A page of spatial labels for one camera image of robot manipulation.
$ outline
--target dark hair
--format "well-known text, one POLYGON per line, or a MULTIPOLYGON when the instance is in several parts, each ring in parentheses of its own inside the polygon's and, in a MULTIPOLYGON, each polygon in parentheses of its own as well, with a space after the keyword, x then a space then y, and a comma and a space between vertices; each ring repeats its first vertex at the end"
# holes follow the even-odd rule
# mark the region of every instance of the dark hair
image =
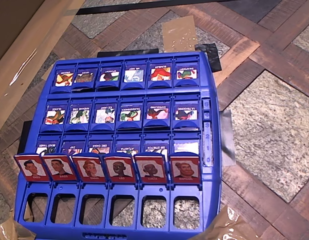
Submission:
POLYGON ((63 162, 60 161, 59 159, 53 159, 53 160, 51 160, 51 162, 53 162, 53 161, 58 162, 58 163, 60 163, 60 164, 63 164, 63 162))
POLYGON ((27 166, 27 164, 33 164, 33 161, 32 160, 28 160, 28 161, 25 161, 24 163, 23 163, 23 165, 26 167, 27 166))

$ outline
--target character card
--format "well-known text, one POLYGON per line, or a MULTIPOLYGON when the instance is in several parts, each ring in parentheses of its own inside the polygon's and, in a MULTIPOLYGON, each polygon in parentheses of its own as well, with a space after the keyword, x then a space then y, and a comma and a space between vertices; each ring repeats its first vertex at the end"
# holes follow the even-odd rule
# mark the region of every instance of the character card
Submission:
POLYGON ((72 104, 70 107, 70 124, 87 124, 90 117, 90 103, 72 104))
POLYGON ((174 140, 173 148, 175 153, 189 152, 199 154, 199 140, 174 140))
POLYGON ((200 162, 198 156, 172 156, 170 157, 170 163, 174 183, 200 183, 200 162))
POLYGON ((197 65, 187 65, 187 66, 177 66, 176 68, 176 79, 197 79, 198 78, 198 66, 197 65))
POLYGON ((146 119, 169 119, 169 103, 150 102, 147 104, 146 119))
POLYGON ((116 145, 116 152, 118 153, 125 153, 130 154, 131 156, 136 155, 140 151, 140 145, 139 144, 117 144, 116 145))
POLYGON ((111 141, 90 141, 89 153, 99 154, 100 156, 109 154, 111 151, 111 141))
POLYGON ((62 125, 65 121, 67 105, 49 105, 47 106, 44 124, 62 125))
POLYGON ((138 122, 141 120, 142 104, 123 104, 120 108, 120 122, 138 122))
POLYGON ((168 160, 169 144, 168 143, 146 143, 144 145, 146 152, 153 152, 164 155, 165 159, 168 160))
POLYGON ((196 103, 177 103, 175 105, 175 120, 197 120, 199 106, 196 103))
POLYGON ((125 83, 140 83, 144 81, 144 73, 147 65, 130 65, 125 67, 124 80, 125 83))
POLYGON ((116 104, 105 103, 95 105, 95 123, 96 124, 114 124, 116 120, 116 104))
POLYGON ((80 154, 85 148, 84 141, 64 141, 62 146, 62 153, 69 156, 80 154))
POLYGON ((135 183, 131 157, 109 156, 104 158, 109 177, 113 183, 135 183))
POLYGON ((36 144, 36 153, 40 156, 54 154, 57 151, 59 141, 38 141, 36 144))
POLYGON ((171 63, 151 64, 151 81, 168 81, 171 80, 171 63))
POLYGON ((56 72, 56 87, 70 87, 74 80, 74 69, 58 70, 56 72))
POLYGON ((118 81, 121 67, 103 67, 101 68, 100 82, 118 81))
POLYGON ((74 79, 75 83, 89 83, 94 80, 94 77, 97 73, 97 68, 90 69, 79 69, 74 79))
POLYGON ((64 155, 45 155, 42 156, 43 161, 54 181, 75 181, 77 177, 75 171, 71 167, 70 159, 64 155))
POLYGON ((71 157, 83 182, 104 183, 106 181, 103 168, 98 157, 71 157))
POLYGON ((136 156, 135 161, 143 183, 167 183, 165 161, 161 156, 136 156))
POLYGON ((39 155, 16 155, 14 159, 28 182, 49 182, 48 173, 39 155))

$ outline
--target brown paper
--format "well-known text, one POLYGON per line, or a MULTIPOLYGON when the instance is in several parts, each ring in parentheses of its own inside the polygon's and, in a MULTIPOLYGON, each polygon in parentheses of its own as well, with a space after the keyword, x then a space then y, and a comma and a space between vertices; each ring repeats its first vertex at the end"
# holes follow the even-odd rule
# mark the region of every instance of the brown paper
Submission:
POLYGON ((225 206, 210 226, 189 240, 261 240, 232 208, 225 206))
POLYGON ((0 59, 0 129, 84 1, 45 0, 0 59))
POLYGON ((181 17, 162 24, 165 53, 195 51, 198 44, 193 16, 181 17))
MULTIPOLYGON (((34 216, 27 203, 24 220, 33 222, 34 216)), ((0 224, 0 240, 34 240, 36 234, 14 220, 14 210, 10 210, 10 217, 0 224)))

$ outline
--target wooden floor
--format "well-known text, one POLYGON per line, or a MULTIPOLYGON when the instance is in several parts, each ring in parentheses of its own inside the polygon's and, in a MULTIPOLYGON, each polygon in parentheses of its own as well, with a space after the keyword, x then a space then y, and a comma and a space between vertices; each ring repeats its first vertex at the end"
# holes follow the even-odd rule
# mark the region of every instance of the wooden floor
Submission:
MULTIPOLYGON (((214 75, 221 111, 264 70, 309 96, 309 53, 292 43, 309 25, 309 0, 277 2, 255 21, 247 13, 240 15, 240 9, 234 9, 237 13, 220 3, 132 10, 94 39, 71 24, 53 52, 71 59, 95 57, 101 49, 122 51, 172 10, 181 17, 193 15, 197 27, 231 47, 221 58, 222 71, 214 75)), ((18 173, 13 155, 23 122, 32 119, 43 85, 42 81, 22 97, 0 131, 0 191, 10 206, 18 173)), ((288 204, 238 164, 223 171, 222 200, 264 240, 309 240, 309 181, 288 204)))

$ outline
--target blue plastic tray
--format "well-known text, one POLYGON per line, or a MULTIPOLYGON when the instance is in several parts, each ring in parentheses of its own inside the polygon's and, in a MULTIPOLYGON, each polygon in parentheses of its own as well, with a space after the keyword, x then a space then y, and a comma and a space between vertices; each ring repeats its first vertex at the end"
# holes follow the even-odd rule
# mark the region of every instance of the blue plastic tray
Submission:
MULTIPOLYGON (((183 240, 204 231, 217 215, 221 198, 218 100, 206 55, 183 52, 58 61, 39 98, 25 152, 28 155, 36 152, 81 153, 77 156, 87 157, 90 156, 87 152, 93 149, 105 154, 92 154, 101 162, 104 183, 85 182, 70 158, 69 166, 78 181, 53 181, 50 176, 47 182, 31 182, 19 174, 14 219, 35 232, 37 239, 183 240), (166 113, 155 112, 149 110, 151 107, 168 110, 166 113), (52 108, 59 110, 58 114, 48 112, 52 108), (97 114, 97 111, 105 113, 105 110, 108 117, 97 114), (167 115, 158 118, 159 114, 167 115), (183 144, 189 141, 194 147, 183 149, 183 144), (131 157, 129 153, 138 154, 131 157), (113 172, 107 170, 107 164, 117 158, 126 159, 135 178, 111 176, 113 172), (163 183, 153 182, 150 178, 148 181, 141 176, 138 164, 145 158, 156 159, 159 165, 162 163, 163 183), (185 178, 184 182, 181 177, 176 177, 178 159, 192 159, 195 168, 198 161, 197 173, 194 173, 198 176, 190 177, 191 180, 185 178), (41 222, 24 221, 31 194, 48 196, 41 222), (68 224, 51 221, 58 194, 76 197, 73 217, 68 224), (104 196, 99 225, 80 223, 81 205, 86 195, 104 196), (111 202, 116 195, 129 195, 135 199, 131 226, 110 224, 111 202), (166 199, 164 227, 142 226, 141 207, 146 196, 166 199), (178 197, 197 198, 198 229, 174 226, 174 202, 178 197)), ((42 165, 48 171, 47 163, 42 165)))

